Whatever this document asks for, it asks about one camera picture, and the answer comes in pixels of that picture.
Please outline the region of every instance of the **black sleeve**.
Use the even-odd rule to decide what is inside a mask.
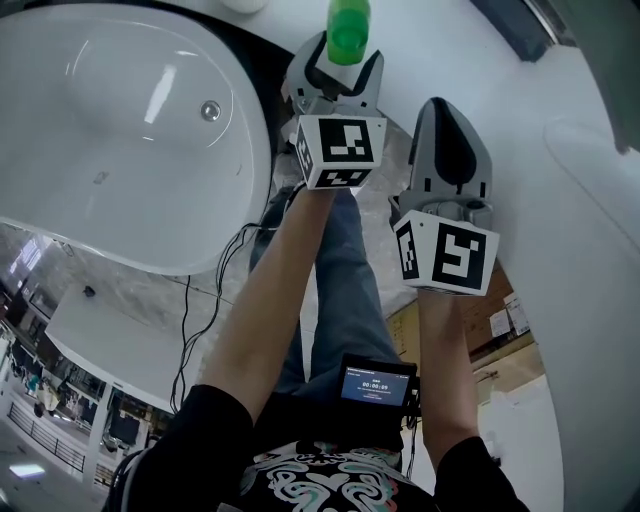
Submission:
[[[458,443],[443,457],[436,473],[434,498],[442,512],[528,510],[479,437]]]
[[[238,492],[252,432],[251,416],[235,398],[194,386],[169,431],[132,471],[127,510],[217,510]]]

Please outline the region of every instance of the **black t-shirt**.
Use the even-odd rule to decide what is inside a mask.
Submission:
[[[129,512],[213,512],[221,504],[244,512],[527,510],[480,438],[444,456],[432,497],[397,471],[398,452],[318,440],[254,457],[253,435],[237,400],[196,386],[169,432],[131,464],[118,494]]]

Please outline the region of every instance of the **white marker cube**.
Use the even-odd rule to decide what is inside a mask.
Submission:
[[[408,286],[457,295],[486,295],[500,235],[411,210],[393,227]]]
[[[387,120],[302,115],[296,152],[307,188],[360,187],[382,164]]]

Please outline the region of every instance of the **bathtub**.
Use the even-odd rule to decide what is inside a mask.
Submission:
[[[256,91],[213,33],[80,4],[0,20],[0,221],[153,273],[215,267],[264,210]]]

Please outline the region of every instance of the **blue screen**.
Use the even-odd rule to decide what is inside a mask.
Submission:
[[[342,398],[372,404],[401,406],[409,376],[347,367]]]

